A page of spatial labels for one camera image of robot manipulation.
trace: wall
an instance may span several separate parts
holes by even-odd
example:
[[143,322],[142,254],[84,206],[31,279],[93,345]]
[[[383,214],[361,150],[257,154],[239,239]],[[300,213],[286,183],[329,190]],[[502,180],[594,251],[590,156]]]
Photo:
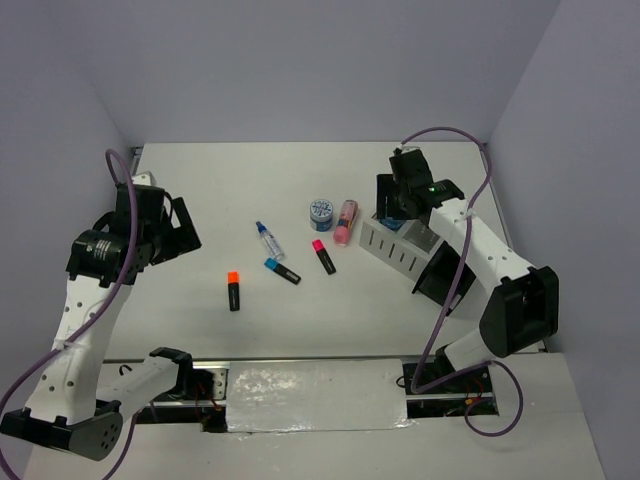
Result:
[[491,137],[516,246],[561,280],[560,331],[607,477],[640,458],[640,3],[563,0]]
[[[71,243],[112,204],[104,150],[123,152],[125,142],[40,0],[2,2],[0,65],[4,392],[51,347]],[[19,391],[10,407],[22,406],[31,390]],[[1,436],[0,445],[22,472],[26,444]]]
[[47,3],[142,144],[488,139],[559,1]]

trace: pink bottle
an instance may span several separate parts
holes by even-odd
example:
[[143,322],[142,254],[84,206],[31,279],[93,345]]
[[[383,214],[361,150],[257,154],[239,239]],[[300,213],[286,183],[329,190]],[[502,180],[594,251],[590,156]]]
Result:
[[351,228],[358,214],[358,202],[355,200],[346,200],[340,209],[340,217],[338,217],[338,225],[333,234],[333,241],[336,245],[345,246],[349,243],[351,237]]

